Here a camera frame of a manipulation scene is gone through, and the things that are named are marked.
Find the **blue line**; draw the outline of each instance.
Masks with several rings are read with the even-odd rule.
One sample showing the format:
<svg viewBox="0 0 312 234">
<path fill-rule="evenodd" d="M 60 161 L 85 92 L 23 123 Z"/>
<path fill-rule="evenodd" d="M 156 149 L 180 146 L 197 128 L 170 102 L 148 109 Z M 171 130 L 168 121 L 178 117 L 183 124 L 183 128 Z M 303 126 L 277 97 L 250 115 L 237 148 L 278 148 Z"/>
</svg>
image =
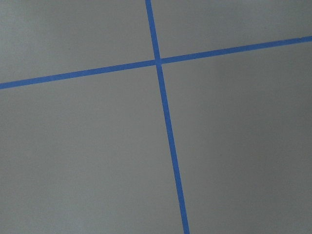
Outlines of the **blue line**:
<svg viewBox="0 0 312 234">
<path fill-rule="evenodd" d="M 161 62 L 163 64 L 171 63 L 171 62 L 180 62 L 180 61 L 186 61 L 186 60 L 192 60 L 192 59 L 207 58 L 207 57 L 213 57 L 213 56 L 219 56 L 219 55 L 226 55 L 226 54 L 232 54 L 232 53 L 238 53 L 238 52 L 244 52 L 244 51 L 250 51 L 250 50 L 259 50 L 259 49 L 265 49 L 265 48 L 270 48 L 270 47 L 298 44 L 298 43 L 304 43 L 304 42 L 310 42 L 310 41 L 312 41 L 312 36 L 303 37 L 303 38 L 293 38 L 293 39 L 287 39 L 287 40 L 277 40 L 277 41 L 271 41 L 271 42 L 260 43 L 260 44 L 244 45 L 244 46 L 232 47 L 232 48 L 227 48 L 227 49 L 212 50 L 212 51 L 200 52 L 200 53 L 189 54 L 189 55 L 181 55 L 181 56 L 163 58 Z"/>
<path fill-rule="evenodd" d="M 56 80 L 61 80 L 61 79 L 85 77 L 85 76 L 90 76 L 90 75 L 96 75 L 96 74 L 102 74 L 102 73 L 108 73 L 108 72 L 116 72 L 116 71 L 122 71 L 122 70 L 128 70 L 128 69 L 134 69 L 134 68 L 140 68 L 140 67 L 154 66 L 154 65 L 155 65 L 155 60 L 149 60 L 149 61 L 142 61 L 142 62 L 127 63 L 127 64 L 116 65 L 116 66 L 95 68 L 95 69 L 78 71 L 78 72 L 69 72 L 69 73 L 46 76 L 46 77 L 23 79 L 23 80 L 17 80 L 17 81 L 12 81 L 12 82 L 7 82 L 7 83 L 0 83 L 0 89 L 8 89 L 8 88 L 19 87 L 19 86 L 30 85 L 30 84 L 45 83 L 45 82 L 51 82 L 51 81 L 56 81 Z"/>
<path fill-rule="evenodd" d="M 155 22 L 154 22 L 151 0 L 145 0 L 145 4 L 146 4 L 148 22 L 149 22 L 150 31 L 151 31 L 151 39 L 152 39 L 152 45 L 153 45 L 154 56 L 155 56 L 155 61 L 156 61 L 156 69 L 157 69 L 157 75 L 158 75 L 161 102 L 162 102 L 162 108 L 163 108 L 164 115 L 165 115 L 167 136 L 168 136 L 169 148 L 170 148 L 170 153 L 171 153 L 172 166 L 173 166 L 174 175 L 175 175 L 175 186 L 176 186 L 177 196 L 178 196 L 179 205 L 180 205 L 182 225 L 183 225 L 184 234 L 189 234 L 190 233 L 189 223 L 188 223 L 187 215 L 186 215 L 182 182 L 181 182 L 179 164 L 178 164 L 177 155 L 176 155 L 175 139 L 174 139 L 174 134 L 173 134 L 172 125 L 171 125 L 166 86 L 165 86 L 164 75 L 162 72 L 161 58 L 160 58 L 160 52 L 159 52 L 159 47 L 158 47 L 156 27 L 155 27 Z"/>
</svg>

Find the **blue grid line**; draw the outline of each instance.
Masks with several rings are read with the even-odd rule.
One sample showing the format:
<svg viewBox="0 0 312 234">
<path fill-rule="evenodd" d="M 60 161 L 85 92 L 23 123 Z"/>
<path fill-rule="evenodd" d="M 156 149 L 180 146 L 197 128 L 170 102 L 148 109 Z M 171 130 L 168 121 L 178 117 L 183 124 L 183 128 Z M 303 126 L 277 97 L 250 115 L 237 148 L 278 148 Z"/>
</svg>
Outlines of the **blue grid line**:
<svg viewBox="0 0 312 234">
<path fill-rule="evenodd" d="M 199 52 L 199 53 L 194 53 L 194 54 L 189 54 L 189 55 L 180 55 L 180 56 L 174 56 L 174 57 L 168 57 L 168 58 L 161 58 L 161 64 L 187 61 L 187 60 L 193 60 L 193 59 L 202 59 L 202 58 L 213 57 L 213 56 L 227 55 L 227 54 L 232 54 L 232 53 L 266 49 L 266 48 L 285 46 L 285 45 L 291 45 L 291 44 L 299 44 L 299 43 L 305 43 L 305 42 L 311 42 L 311 41 L 312 41 L 312 36 L 307 36 L 307 37 L 302 37 L 302 38 L 293 38 L 293 39 L 265 42 L 265 43 L 260 43 L 260 44 L 244 45 L 244 46 L 239 46 L 239 47 L 231 47 L 231 48 L 226 48 L 226 49 Z M 56 80 L 62 80 L 62 79 L 85 77 L 85 76 L 91 76 L 91 75 L 96 75 L 96 74 L 117 72 L 117 71 L 148 67 L 148 66 L 154 66 L 154 65 L 156 65 L 155 60 L 147 60 L 147 61 L 127 63 L 127 64 L 121 64 L 121 65 L 115 65 L 115 66 L 109 66 L 109 67 L 101 67 L 101 68 L 76 71 L 76 72 L 69 72 L 69 73 L 57 74 L 57 75 L 51 75 L 51 76 L 45 76 L 45 77 L 22 79 L 22 80 L 16 80 L 16 81 L 11 81 L 11 82 L 0 83 L 0 89 L 8 89 L 8 88 L 14 88 L 14 87 L 25 86 L 25 85 L 30 85 L 30 84 L 38 84 L 38 83 L 45 83 L 45 82 L 51 82 L 51 81 L 56 81 Z"/>
<path fill-rule="evenodd" d="M 148 22 L 150 26 L 153 51 L 154 51 L 154 56 L 155 56 L 155 61 L 156 61 L 156 70 L 157 70 L 157 76 L 158 76 L 160 96 L 161 96 L 162 108 L 164 111 L 167 136 L 168 136 L 168 142 L 169 142 L 169 148 L 170 148 L 170 154 L 171 154 L 171 161 L 172 161 L 172 166 L 174 170 L 175 186 L 176 186 L 176 191 L 177 191 L 177 196 L 178 196 L 178 201 L 179 201 L 179 206 L 180 206 L 182 226 L 183 226 L 184 234 L 189 234 L 190 233 L 189 223 L 187 220 L 187 213 L 186 213 L 186 208 L 185 208 L 185 201 L 184 201 L 184 195 L 183 195 L 183 189 L 182 189 L 179 163 L 178 163 L 177 155 L 176 155 L 176 145 L 175 145 L 174 133 L 172 130 L 172 125 L 171 125 L 170 111 L 169 111 L 164 75 L 162 72 L 161 58 L 160 58 L 160 52 L 159 52 L 159 47 L 158 47 L 156 27 L 155 27 L 151 0 L 145 0 L 145 4 L 146 4 Z"/>
</svg>

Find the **gray surface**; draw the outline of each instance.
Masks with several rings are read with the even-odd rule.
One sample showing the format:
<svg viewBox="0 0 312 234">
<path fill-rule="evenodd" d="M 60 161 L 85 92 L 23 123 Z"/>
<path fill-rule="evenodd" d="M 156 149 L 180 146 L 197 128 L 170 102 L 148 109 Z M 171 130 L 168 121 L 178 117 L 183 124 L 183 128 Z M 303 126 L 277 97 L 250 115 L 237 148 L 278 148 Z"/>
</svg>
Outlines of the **gray surface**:
<svg viewBox="0 0 312 234">
<path fill-rule="evenodd" d="M 311 54 L 164 65 L 191 233 L 312 233 Z"/>
<path fill-rule="evenodd" d="M 0 0 L 0 82 L 153 59 L 142 0 Z"/>
<path fill-rule="evenodd" d="M 0 99 L 1 234 L 183 233 L 154 67 Z"/>
<path fill-rule="evenodd" d="M 310 0 L 155 0 L 162 57 L 310 36 Z"/>
</svg>

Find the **floor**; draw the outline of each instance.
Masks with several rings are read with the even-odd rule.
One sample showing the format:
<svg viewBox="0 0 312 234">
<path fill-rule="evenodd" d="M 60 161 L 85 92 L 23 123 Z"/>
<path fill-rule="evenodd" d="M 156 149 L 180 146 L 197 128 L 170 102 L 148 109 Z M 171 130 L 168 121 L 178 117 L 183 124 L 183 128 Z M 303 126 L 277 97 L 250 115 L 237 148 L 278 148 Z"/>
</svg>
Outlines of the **floor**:
<svg viewBox="0 0 312 234">
<path fill-rule="evenodd" d="M 0 3 L 1 234 L 312 233 L 312 1 Z"/>
</svg>

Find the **gray floor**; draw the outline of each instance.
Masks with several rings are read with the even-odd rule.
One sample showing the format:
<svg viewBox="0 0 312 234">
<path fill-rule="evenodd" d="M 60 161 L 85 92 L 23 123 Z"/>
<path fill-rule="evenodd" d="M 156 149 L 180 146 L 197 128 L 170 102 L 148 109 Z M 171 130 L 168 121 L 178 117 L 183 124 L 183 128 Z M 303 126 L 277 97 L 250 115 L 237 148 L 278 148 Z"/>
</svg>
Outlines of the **gray floor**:
<svg viewBox="0 0 312 234">
<path fill-rule="evenodd" d="M 154 59 L 143 0 L 0 4 L 0 83 Z M 163 58 L 312 34 L 311 1 L 153 10 Z M 190 233 L 312 233 L 311 54 L 163 65 Z M 0 99 L 1 234 L 183 233 L 154 66 Z"/>
</svg>

